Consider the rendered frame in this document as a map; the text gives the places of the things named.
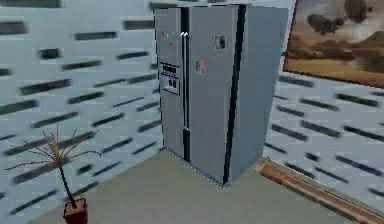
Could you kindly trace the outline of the grey two-door fridge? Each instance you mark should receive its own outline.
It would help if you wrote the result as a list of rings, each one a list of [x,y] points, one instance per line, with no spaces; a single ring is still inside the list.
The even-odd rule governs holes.
[[[285,8],[224,4],[154,11],[163,144],[218,186],[263,154],[286,34]],[[182,129],[181,32],[189,43]]]

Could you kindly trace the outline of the dry plant in red pot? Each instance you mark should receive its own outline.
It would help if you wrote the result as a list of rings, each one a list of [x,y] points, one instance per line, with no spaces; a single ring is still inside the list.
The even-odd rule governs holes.
[[[55,133],[51,133],[50,136],[46,135],[45,131],[42,131],[44,137],[44,144],[42,146],[33,146],[31,149],[27,149],[27,152],[45,157],[45,160],[21,162],[7,168],[7,171],[13,170],[22,166],[46,164],[50,168],[58,169],[60,173],[60,179],[63,183],[64,191],[67,196],[67,200],[64,204],[63,219],[65,224],[89,224],[88,216],[88,204],[84,197],[78,199],[75,198],[74,193],[71,191],[67,178],[64,172],[64,166],[72,162],[75,158],[83,156],[85,154],[97,154],[101,155],[96,150],[86,150],[81,153],[71,155],[71,152],[75,150],[81,143],[95,136],[97,132],[91,132],[79,137],[72,145],[64,146],[60,148],[59,142],[59,128],[56,128]]]

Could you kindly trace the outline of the brown framed landscape picture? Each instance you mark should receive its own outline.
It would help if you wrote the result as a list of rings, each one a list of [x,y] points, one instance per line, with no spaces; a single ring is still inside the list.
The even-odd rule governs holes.
[[[283,70],[384,89],[384,0],[295,0]]]

